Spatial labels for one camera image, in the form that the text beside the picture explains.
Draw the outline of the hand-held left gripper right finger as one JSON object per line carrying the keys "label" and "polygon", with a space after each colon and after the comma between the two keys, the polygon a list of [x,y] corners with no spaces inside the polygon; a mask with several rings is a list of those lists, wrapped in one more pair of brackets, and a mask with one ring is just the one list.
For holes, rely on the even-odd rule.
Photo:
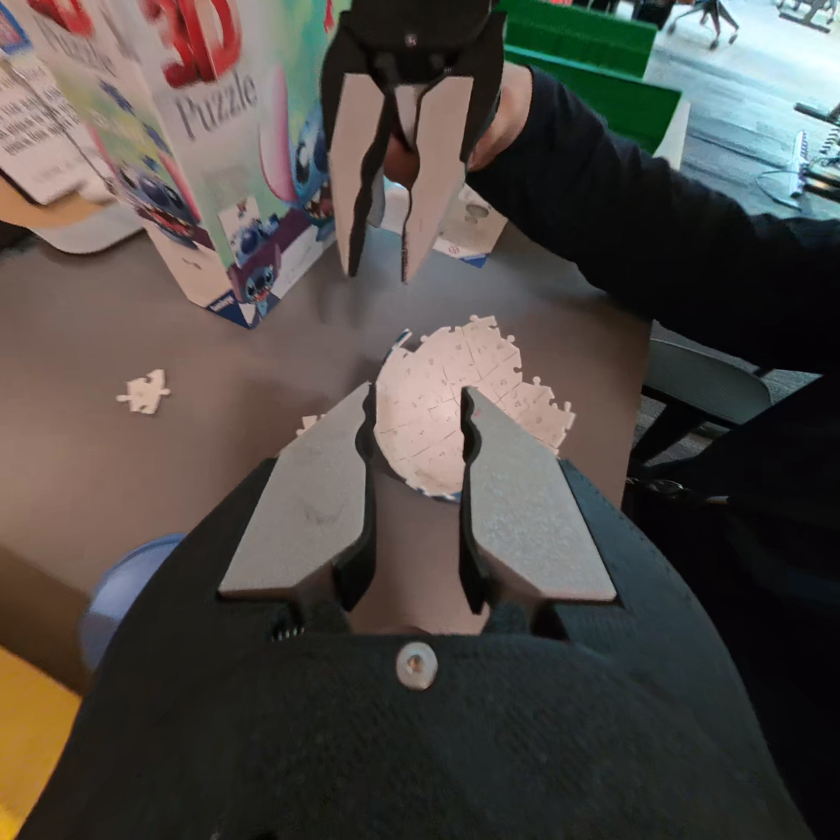
{"label": "hand-held left gripper right finger", "polygon": [[613,604],[617,591],[556,454],[475,387],[461,393],[458,575],[469,609]]}

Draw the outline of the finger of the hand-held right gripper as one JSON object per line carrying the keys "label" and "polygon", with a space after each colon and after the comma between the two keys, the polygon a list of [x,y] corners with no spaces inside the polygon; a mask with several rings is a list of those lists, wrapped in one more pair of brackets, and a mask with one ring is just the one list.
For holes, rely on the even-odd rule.
{"label": "finger of the hand-held right gripper", "polygon": [[369,226],[385,213],[384,162],[396,104],[374,79],[350,73],[343,84],[329,148],[332,208],[344,273],[355,277]]}
{"label": "finger of the hand-held right gripper", "polygon": [[449,206],[466,176],[461,160],[471,77],[445,76],[432,87],[400,85],[396,105],[406,140],[418,160],[402,234],[402,278],[412,280],[434,248]]}

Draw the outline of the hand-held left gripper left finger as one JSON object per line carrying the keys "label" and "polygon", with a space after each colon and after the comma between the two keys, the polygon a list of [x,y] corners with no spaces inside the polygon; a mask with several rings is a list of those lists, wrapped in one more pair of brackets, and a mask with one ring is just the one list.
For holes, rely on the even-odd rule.
{"label": "hand-held left gripper left finger", "polygon": [[276,457],[218,593],[350,613],[375,574],[375,385],[365,382]]}

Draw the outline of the assembled white puzzle ball section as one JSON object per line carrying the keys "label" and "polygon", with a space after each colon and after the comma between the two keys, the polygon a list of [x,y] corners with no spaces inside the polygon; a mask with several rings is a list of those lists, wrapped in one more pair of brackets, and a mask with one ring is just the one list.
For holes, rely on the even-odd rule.
{"label": "assembled white puzzle ball section", "polygon": [[574,425],[569,402],[534,377],[525,381],[515,339],[494,316],[423,335],[401,332],[375,382],[374,437],[388,466],[425,497],[458,501],[463,488],[461,393],[474,387],[555,455]]}

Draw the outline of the person's right forearm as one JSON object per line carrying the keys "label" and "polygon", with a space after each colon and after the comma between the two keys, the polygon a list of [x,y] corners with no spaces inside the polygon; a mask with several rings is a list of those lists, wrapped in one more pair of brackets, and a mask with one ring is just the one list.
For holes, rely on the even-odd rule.
{"label": "person's right forearm", "polygon": [[750,215],[531,69],[524,131],[469,185],[638,317],[758,366],[839,367],[838,221]]}

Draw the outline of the cartoon printed puzzle box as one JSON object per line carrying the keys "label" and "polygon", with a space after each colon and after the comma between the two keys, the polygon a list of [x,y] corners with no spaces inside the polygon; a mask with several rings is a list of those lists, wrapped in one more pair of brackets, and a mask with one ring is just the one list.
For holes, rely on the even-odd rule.
{"label": "cartoon printed puzzle box", "polygon": [[334,240],[320,74],[350,5],[16,2],[184,296],[246,329]]}

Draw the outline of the blue round puzzle stand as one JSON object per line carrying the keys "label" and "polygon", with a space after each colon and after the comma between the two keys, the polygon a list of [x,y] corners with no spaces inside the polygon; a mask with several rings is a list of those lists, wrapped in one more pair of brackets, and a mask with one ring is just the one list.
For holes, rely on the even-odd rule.
{"label": "blue round puzzle stand", "polygon": [[176,532],[146,542],[102,575],[77,630],[81,661],[89,672],[99,667],[132,604],[185,537]]}

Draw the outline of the person's right hand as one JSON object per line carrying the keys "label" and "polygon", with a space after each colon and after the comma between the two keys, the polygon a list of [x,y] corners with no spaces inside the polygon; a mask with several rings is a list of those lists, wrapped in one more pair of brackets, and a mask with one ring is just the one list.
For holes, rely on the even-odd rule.
{"label": "person's right hand", "polygon": [[468,173],[486,169],[524,131],[532,103],[532,90],[531,70],[506,61],[496,115],[469,157]]}

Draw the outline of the white instruction leaflet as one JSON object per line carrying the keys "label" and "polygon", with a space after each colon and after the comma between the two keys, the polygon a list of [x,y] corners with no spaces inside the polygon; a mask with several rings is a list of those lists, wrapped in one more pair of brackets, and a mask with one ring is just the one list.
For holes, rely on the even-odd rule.
{"label": "white instruction leaflet", "polygon": [[503,215],[464,185],[440,225],[434,251],[473,267],[483,267],[507,224]]}

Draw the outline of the green plastic bin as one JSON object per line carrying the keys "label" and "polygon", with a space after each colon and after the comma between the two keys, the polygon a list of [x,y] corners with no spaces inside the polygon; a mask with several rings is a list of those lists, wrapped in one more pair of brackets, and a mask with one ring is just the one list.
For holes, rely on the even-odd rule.
{"label": "green plastic bin", "polygon": [[679,109],[679,91],[647,83],[653,24],[586,7],[499,2],[507,14],[505,57],[560,81],[614,133],[658,154]]}

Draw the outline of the black office chair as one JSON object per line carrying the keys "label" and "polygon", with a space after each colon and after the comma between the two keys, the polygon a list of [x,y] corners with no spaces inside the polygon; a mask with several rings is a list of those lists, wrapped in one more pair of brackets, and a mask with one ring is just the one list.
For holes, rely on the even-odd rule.
{"label": "black office chair", "polygon": [[631,450],[639,465],[655,459],[702,424],[730,430],[772,405],[763,378],[699,350],[651,339],[642,395],[663,405]]}

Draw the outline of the person's dark clothed torso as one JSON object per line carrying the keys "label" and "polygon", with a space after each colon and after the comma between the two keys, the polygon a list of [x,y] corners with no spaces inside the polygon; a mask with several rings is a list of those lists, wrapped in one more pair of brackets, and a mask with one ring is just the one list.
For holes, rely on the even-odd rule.
{"label": "person's dark clothed torso", "polygon": [[631,468],[624,510],[715,624],[812,833],[839,838],[838,372]]}

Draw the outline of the yellow plastic bin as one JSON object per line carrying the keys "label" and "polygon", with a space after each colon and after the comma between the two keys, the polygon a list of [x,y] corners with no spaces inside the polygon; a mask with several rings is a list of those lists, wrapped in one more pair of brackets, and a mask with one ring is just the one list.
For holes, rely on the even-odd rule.
{"label": "yellow plastic bin", "polygon": [[1,838],[14,839],[46,787],[78,694],[1,648]]}

